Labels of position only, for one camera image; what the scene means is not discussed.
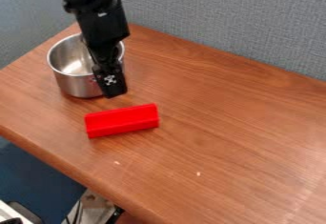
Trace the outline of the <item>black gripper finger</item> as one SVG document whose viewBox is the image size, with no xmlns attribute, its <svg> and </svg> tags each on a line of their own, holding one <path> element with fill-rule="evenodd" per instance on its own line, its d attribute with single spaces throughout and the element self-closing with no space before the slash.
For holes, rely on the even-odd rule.
<svg viewBox="0 0 326 224">
<path fill-rule="evenodd" d="M 121 62 L 93 66 L 95 80 L 106 98 L 114 98 L 127 93 L 127 85 Z"/>
</svg>

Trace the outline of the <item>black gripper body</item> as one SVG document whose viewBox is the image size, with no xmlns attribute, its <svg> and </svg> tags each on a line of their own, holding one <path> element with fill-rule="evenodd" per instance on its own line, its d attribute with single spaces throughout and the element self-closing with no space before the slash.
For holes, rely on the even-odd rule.
<svg viewBox="0 0 326 224">
<path fill-rule="evenodd" d="M 82 0 L 74 14 L 97 63 L 113 63 L 115 48 L 130 35 L 122 0 Z"/>
</svg>

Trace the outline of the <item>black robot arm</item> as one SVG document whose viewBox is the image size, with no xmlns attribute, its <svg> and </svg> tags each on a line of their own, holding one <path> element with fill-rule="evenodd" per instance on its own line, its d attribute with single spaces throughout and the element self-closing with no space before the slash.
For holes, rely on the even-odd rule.
<svg viewBox="0 0 326 224">
<path fill-rule="evenodd" d="M 107 98 L 127 93 L 118 45 L 130 35 L 123 0 L 63 0 L 82 30 L 85 43 L 94 59 L 93 72 Z"/>
</svg>

